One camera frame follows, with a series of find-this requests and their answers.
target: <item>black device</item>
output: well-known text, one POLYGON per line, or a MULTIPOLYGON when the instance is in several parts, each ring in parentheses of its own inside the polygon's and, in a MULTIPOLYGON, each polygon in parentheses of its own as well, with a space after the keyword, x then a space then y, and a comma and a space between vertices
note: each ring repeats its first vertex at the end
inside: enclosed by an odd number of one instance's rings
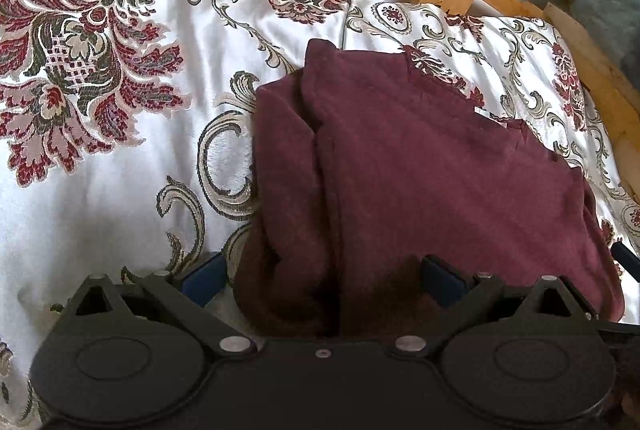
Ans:
POLYGON ((222 287, 223 262, 132 285, 89 276, 31 367, 45 428, 606 430, 616 380, 638 373, 625 363, 640 327, 598 320, 566 278, 513 288, 436 257, 422 282, 445 308, 415 334, 258 350, 198 305, 197 276, 222 287))

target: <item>rivet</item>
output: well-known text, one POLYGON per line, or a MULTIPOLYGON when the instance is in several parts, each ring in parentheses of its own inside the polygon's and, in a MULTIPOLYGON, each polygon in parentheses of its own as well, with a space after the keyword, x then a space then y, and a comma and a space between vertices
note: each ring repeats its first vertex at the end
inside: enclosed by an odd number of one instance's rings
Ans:
POLYGON ((396 347, 404 352, 420 352, 427 346, 420 336, 401 336, 396 340, 396 347))
POLYGON ((251 347, 251 340, 244 336, 227 336, 220 340, 220 349, 225 352, 244 352, 251 347))

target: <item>bedspread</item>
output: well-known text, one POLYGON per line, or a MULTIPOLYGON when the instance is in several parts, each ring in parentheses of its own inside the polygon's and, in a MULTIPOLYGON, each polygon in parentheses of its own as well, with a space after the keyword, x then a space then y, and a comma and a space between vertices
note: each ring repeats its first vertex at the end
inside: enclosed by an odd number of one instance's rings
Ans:
MULTIPOLYGON (((405 50, 524 119, 583 170, 607 241, 640 240, 602 121, 542 21, 379 0, 0 0, 0 428, 39 426, 29 366, 90 273, 177 273, 222 251, 229 288, 209 309, 250 331, 232 285, 259 200, 255 89, 302 66, 312 38, 405 50)), ((638 285, 621 280, 637 322, 638 285)))

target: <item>clothing label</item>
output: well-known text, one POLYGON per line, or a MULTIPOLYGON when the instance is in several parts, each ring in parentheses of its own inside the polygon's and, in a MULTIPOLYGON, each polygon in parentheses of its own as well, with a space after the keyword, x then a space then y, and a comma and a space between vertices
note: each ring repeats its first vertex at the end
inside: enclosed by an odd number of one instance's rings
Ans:
POLYGON ((495 124, 500 125, 502 128, 507 128, 506 123, 501 123, 500 121, 496 121, 493 117, 491 117, 491 113, 490 112, 487 112, 486 110, 483 110, 482 108, 478 108, 477 106, 474 108, 474 111, 477 114, 480 114, 481 116, 486 117, 487 119, 490 119, 495 124))

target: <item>maroon fabric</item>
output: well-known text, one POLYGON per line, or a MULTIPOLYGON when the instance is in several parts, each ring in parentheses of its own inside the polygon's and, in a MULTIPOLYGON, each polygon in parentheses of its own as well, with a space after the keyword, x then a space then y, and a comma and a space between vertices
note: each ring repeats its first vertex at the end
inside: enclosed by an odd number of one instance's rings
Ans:
POLYGON ((234 291, 274 336, 410 333, 437 305, 435 254, 509 285, 567 275, 604 318, 624 310, 593 193, 522 121, 505 128, 404 54, 322 40, 258 88, 261 210, 234 291))

